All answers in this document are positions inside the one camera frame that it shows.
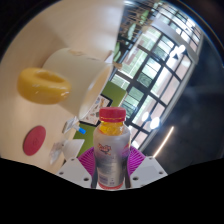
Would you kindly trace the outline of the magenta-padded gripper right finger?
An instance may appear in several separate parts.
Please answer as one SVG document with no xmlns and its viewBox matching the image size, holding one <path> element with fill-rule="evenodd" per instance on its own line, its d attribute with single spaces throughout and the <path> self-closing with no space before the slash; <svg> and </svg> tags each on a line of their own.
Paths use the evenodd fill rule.
<svg viewBox="0 0 224 224">
<path fill-rule="evenodd" d="M 167 176 L 166 171 L 153 156 L 145 156 L 131 147 L 127 160 L 126 188 L 140 188 Z"/>
</svg>

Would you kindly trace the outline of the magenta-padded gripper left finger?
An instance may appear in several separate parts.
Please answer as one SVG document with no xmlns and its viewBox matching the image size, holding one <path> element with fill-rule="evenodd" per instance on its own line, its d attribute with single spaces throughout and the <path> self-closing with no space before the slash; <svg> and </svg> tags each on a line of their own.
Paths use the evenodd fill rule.
<svg viewBox="0 0 224 224">
<path fill-rule="evenodd" d="M 78 158 L 69 158 L 56 175 L 81 187 L 91 188 L 94 173 L 94 148 L 91 147 Z"/>
</svg>

